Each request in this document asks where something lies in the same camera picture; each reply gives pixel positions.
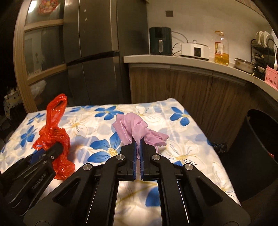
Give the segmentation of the red plastic bag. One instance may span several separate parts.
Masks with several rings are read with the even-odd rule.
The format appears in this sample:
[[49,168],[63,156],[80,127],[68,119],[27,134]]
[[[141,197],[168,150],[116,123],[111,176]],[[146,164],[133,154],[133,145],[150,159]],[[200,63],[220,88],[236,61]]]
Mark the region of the red plastic bag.
[[67,106],[67,96],[59,94],[46,108],[46,124],[39,131],[39,138],[32,148],[35,150],[52,147],[56,142],[63,146],[62,153],[53,161],[53,169],[56,172],[55,179],[66,180],[74,173],[75,164],[68,160],[70,150],[70,137],[64,128],[58,126]]

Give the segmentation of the small purple glove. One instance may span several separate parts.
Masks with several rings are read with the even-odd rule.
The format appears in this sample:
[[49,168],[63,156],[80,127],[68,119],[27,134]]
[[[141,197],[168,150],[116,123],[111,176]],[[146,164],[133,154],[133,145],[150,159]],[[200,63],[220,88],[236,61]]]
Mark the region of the small purple glove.
[[140,140],[143,138],[146,144],[157,149],[158,147],[166,146],[166,141],[169,138],[164,133],[149,129],[148,124],[140,116],[132,112],[117,114],[112,126],[124,145],[131,144],[134,139],[137,146],[139,146]]

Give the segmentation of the black trash bin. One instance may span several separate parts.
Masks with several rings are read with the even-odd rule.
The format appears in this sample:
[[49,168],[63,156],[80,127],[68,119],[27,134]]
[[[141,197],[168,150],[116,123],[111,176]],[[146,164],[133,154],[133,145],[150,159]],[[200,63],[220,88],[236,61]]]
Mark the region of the black trash bin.
[[277,179],[277,121],[250,109],[222,163],[240,202],[272,184]]

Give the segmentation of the floral blue white tablecloth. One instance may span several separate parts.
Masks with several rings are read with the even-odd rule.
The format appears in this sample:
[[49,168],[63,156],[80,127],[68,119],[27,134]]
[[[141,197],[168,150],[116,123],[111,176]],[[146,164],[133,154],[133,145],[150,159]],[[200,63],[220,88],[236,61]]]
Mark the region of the floral blue white tablecloth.
[[238,199],[220,159],[189,113],[174,99],[148,104],[66,106],[59,95],[46,110],[33,112],[1,150],[1,171],[56,141],[65,150],[54,162],[51,191],[81,165],[94,166],[118,155],[124,145],[145,138],[172,163],[191,163],[207,175],[234,202]]

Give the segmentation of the wooden lower cabinets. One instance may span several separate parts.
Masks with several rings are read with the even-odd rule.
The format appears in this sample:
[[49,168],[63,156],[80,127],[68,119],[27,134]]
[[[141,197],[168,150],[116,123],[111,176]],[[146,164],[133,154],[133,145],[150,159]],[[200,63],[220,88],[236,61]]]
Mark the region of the wooden lower cabinets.
[[247,111],[277,119],[277,100],[253,82],[194,67],[130,64],[132,103],[176,99],[206,137],[231,146]]

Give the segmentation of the wooden glass door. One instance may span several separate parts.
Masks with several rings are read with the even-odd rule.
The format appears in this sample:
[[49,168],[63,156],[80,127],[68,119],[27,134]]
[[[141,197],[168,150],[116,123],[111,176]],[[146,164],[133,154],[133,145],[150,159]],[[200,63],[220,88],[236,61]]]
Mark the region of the wooden glass door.
[[15,24],[13,61],[27,113],[44,110],[58,94],[68,93],[64,56],[65,1],[23,1]]

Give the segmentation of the dark steel refrigerator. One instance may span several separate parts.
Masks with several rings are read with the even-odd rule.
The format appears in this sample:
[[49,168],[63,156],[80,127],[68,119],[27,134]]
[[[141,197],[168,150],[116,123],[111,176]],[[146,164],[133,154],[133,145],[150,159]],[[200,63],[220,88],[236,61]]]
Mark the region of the dark steel refrigerator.
[[145,1],[66,1],[63,45],[75,104],[129,104],[124,57],[148,49]]

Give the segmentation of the stainless steel bowl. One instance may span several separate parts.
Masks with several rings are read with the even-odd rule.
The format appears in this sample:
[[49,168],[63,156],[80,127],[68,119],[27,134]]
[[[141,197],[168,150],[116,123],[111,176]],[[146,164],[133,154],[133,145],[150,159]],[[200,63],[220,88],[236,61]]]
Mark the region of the stainless steel bowl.
[[239,58],[235,58],[234,61],[235,61],[234,67],[236,69],[249,73],[249,74],[254,73],[255,66],[251,62],[248,62],[246,60],[239,59]]

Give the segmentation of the cooking oil bottle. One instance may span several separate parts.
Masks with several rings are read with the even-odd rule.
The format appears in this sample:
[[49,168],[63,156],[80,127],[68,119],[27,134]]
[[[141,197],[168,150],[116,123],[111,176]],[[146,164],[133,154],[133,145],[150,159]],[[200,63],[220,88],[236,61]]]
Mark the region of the cooking oil bottle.
[[228,66],[230,60],[228,40],[223,31],[215,31],[215,35],[214,61],[217,64]]

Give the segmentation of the white slow cooker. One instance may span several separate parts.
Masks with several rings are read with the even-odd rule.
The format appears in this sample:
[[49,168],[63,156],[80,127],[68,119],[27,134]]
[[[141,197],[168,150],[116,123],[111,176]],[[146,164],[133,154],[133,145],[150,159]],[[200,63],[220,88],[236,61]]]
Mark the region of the white slow cooker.
[[208,61],[209,48],[207,45],[197,43],[196,40],[188,43],[182,43],[181,56]]

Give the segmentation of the pink utensil holder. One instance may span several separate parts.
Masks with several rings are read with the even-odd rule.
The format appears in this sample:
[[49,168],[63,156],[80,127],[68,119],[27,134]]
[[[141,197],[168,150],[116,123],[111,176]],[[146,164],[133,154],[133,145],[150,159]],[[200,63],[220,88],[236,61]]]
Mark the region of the pink utensil holder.
[[266,82],[270,86],[278,89],[278,71],[267,66],[264,82]]

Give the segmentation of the black dish rack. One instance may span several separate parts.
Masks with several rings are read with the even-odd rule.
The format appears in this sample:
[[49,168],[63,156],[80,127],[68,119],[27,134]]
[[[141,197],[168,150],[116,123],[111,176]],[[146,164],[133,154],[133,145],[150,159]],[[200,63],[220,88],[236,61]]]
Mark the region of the black dish rack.
[[254,76],[264,80],[267,66],[273,67],[277,59],[277,41],[275,35],[267,31],[258,31],[251,40],[251,63],[254,64]]

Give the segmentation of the black air fryer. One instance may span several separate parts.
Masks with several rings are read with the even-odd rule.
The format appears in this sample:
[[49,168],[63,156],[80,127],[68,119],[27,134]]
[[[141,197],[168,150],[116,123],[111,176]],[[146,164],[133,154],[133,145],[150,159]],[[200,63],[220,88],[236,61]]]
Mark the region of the black air fryer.
[[170,56],[172,54],[171,28],[149,28],[149,44],[150,54]]

